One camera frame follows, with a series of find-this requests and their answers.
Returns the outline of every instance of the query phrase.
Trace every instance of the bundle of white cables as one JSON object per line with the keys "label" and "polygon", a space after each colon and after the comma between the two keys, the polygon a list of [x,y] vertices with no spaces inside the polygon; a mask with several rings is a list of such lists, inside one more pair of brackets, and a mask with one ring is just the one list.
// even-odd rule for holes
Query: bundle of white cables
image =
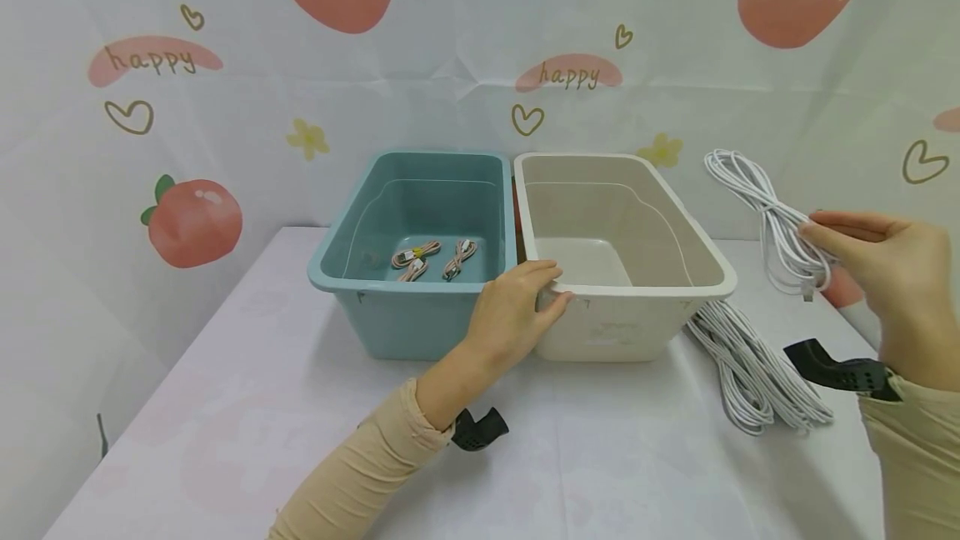
{"label": "bundle of white cables", "polygon": [[[714,178],[760,213],[760,246],[772,285],[783,293],[810,298],[814,288],[826,288],[833,257],[797,235],[797,226],[808,217],[777,199],[764,170],[731,150],[714,150],[703,163]],[[771,270],[770,244],[786,273],[796,281]],[[774,424],[775,416],[800,430],[833,421],[832,410],[816,391],[767,346],[746,315],[727,301],[706,302],[687,322],[687,329],[716,362],[722,403],[727,417],[740,430],[759,435]]]}
{"label": "bundle of white cables", "polygon": [[[807,214],[783,204],[763,168],[735,150],[714,150],[703,157],[703,165],[745,205],[760,213],[760,251],[764,270],[775,288],[787,294],[813,297],[813,290],[830,285],[830,264],[834,263],[823,250],[797,236],[801,223],[809,222]],[[786,273],[785,279],[770,267],[770,244],[774,245]]]}
{"label": "bundle of white cables", "polygon": [[740,430],[759,435],[775,415],[800,430],[833,421],[832,410],[807,381],[727,301],[706,302],[687,329],[717,363],[722,405]]}

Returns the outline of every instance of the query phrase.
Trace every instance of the white table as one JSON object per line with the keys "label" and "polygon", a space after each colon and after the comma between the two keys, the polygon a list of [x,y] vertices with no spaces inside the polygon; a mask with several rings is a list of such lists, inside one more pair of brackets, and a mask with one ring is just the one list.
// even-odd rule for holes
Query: white table
{"label": "white table", "polygon": [[[428,363],[374,361],[333,296],[306,279],[322,229],[285,228],[239,283],[47,540],[260,540],[291,491],[367,412]],[[835,358],[870,347],[819,296],[766,282],[755,242],[720,242],[733,302],[776,346]],[[854,396],[837,421],[746,437],[713,362],[682,334],[656,362],[530,357],[472,408],[511,432],[451,446],[394,497],[370,538],[883,537],[876,459]]]}

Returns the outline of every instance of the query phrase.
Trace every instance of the hand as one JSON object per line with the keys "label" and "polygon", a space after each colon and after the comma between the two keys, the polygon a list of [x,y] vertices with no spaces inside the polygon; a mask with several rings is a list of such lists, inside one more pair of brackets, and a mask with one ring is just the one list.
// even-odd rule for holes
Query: hand
{"label": "hand", "polygon": [[801,235],[840,258],[880,319],[952,311],[947,231],[872,212],[820,211]]}
{"label": "hand", "polygon": [[536,312],[537,295],[562,273],[556,261],[526,261],[487,282],[473,308],[463,346],[501,373],[522,361],[573,300],[573,292],[565,292]]}
{"label": "hand", "polygon": [[417,381],[417,405],[437,430],[520,362],[573,299],[565,292],[536,312],[537,294],[563,271],[555,261],[526,261],[480,292],[465,337]]}
{"label": "hand", "polygon": [[874,212],[810,218],[801,236],[840,258],[880,319],[880,361],[920,386],[960,391],[947,231]]}

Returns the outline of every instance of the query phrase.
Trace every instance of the wrist strap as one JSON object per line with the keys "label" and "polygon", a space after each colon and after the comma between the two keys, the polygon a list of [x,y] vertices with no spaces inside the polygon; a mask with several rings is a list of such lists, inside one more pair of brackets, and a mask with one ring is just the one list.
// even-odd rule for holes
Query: wrist strap
{"label": "wrist strap", "polygon": [[901,402],[897,390],[890,386],[893,372],[872,358],[851,358],[836,362],[819,340],[810,338],[783,349],[797,373],[811,383],[827,388],[864,393],[877,400]]}
{"label": "wrist strap", "polygon": [[509,432],[510,427],[507,427],[507,422],[497,409],[491,408],[480,421],[474,422],[473,415],[465,408],[457,415],[456,431],[451,439],[462,450],[475,453],[484,450],[493,444],[493,440]]}

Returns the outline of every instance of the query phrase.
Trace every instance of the arm sleeve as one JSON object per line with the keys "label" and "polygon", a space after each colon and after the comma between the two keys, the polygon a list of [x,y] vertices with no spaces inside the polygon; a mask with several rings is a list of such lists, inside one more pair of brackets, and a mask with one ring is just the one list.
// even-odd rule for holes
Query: arm sleeve
{"label": "arm sleeve", "polygon": [[902,402],[860,397],[883,475],[888,540],[960,538],[960,393],[892,376]]}
{"label": "arm sleeve", "polygon": [[453,436],[453,426],[430,426],[416,394],[417,381],[406,381],[330,452],[277,515],[269,540],[360,538],[393,492]]}

